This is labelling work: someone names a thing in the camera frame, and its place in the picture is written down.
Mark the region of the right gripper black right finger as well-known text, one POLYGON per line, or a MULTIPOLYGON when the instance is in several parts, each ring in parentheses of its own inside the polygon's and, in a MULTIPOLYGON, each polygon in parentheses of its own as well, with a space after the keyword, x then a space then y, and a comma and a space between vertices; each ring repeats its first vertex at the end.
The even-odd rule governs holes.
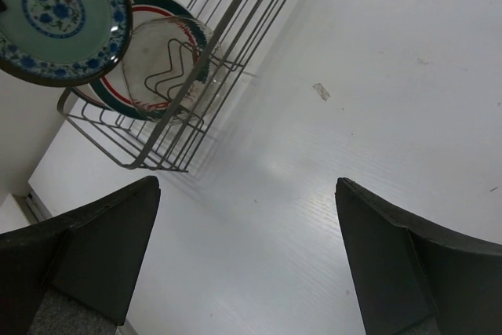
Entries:
POLYGON ((419 217, 346 177, 336 211, 367 334, 499 334, 501 246, 419 217))

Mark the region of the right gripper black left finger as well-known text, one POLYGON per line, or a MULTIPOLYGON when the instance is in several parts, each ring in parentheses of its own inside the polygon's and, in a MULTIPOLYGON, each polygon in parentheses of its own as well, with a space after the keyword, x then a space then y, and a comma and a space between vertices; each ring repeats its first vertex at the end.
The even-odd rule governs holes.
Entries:
POLYGON ((1 235, 3 334, 114 334, 158 212, 154 176, 1 235))

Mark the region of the clear round plate stand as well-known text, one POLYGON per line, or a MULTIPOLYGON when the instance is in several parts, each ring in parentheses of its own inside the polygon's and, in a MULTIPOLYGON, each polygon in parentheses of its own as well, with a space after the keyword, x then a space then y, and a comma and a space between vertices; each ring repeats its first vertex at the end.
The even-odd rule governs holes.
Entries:
MULTIPOLYGON (((142 118, 157 122, 165 114, 213 36, 204 23, 185 16, 149 20, 133 31, 122 60, 126 88, 142 118)), ((219 67, 223 52, 216 44, 171 119, 189 113, 213 115, 223 100, 227 70, 219 67)))

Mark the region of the small blue patterned plate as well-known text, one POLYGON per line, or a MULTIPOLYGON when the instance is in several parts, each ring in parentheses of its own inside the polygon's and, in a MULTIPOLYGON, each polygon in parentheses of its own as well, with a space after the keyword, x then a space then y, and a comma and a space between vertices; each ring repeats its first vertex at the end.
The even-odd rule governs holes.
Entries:
POLYGON ((1 69, 26 82, 75 87, 124 57, 130 0, 1 0, 1 69))

